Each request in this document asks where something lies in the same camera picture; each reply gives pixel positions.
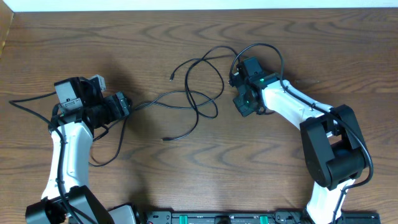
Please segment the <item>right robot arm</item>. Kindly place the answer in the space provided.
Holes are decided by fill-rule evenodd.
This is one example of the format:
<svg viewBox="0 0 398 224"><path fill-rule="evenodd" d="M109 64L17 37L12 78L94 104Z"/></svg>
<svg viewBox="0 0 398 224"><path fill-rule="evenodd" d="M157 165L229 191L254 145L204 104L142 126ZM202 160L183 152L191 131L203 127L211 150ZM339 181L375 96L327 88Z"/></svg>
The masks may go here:
<svg viewBox="0 0 398 224"><path fill-rule="evenodd" d="M278 73L264 70L255 57L236 68L229 83L238 90L233 100L237 110L244 117L271 110L300 131L305 163L315 181L306 212L314 223L337 221L349 187L371 166L354 111L315 101Z"/></svg>

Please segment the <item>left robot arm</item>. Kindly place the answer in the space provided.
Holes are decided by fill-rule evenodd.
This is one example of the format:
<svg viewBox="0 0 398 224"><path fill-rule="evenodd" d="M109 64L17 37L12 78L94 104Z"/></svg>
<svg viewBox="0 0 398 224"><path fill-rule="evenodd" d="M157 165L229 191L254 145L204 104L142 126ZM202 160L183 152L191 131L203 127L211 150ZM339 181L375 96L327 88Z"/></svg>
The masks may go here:
<svg viewBox="0 0 398 224"><path fill-rule="evenodd" d="M126 119L130 100L122 93L104 97L104 78L74 77L56 82L59 99L49 131L53 156L41 200L26 208L27 223L135 223L132 205L107 210L89 189L94 130Z"/></svg>

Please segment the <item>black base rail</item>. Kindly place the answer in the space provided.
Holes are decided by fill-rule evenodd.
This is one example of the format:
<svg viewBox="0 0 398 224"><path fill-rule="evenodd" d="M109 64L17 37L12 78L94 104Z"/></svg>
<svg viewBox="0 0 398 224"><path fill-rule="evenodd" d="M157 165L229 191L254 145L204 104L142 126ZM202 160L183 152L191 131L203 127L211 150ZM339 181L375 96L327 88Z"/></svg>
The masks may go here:
<svg viewBox="0 0 398 224"><path fill-rule="evenodd" d="M277 210L265 213L228 213L228 212L175 212L173 210L140 211L131 204L125 203L109 210L115 223L140 224L311 224L307 211Z"/></svg>

